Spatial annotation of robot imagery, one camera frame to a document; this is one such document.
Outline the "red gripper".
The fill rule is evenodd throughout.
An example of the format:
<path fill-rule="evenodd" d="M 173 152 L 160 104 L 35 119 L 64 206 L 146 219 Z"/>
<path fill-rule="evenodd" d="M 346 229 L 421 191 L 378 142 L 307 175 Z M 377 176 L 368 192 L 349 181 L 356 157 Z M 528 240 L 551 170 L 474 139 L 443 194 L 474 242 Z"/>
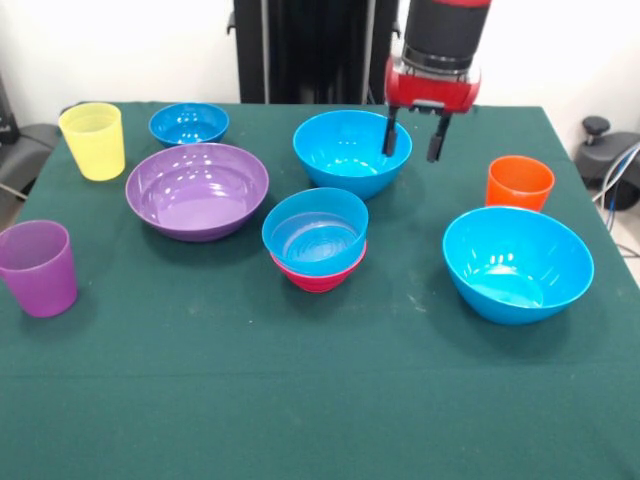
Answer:
<path fill-rule="evenodd" d="M 475 65 L 460 75 L 440 75 L 410 67 L 400 57 L 390 57 L 384 79 L 384 95 L 389 109 L 382 153 L 390 157 L 395 152 L 399 109 L 425 109 L 441 114 L 427 151 L 427 161 L 437 162 L 451 122 L 450 114 L 463 114 L 471 109 L 480 83 L 480 68 Z"/>

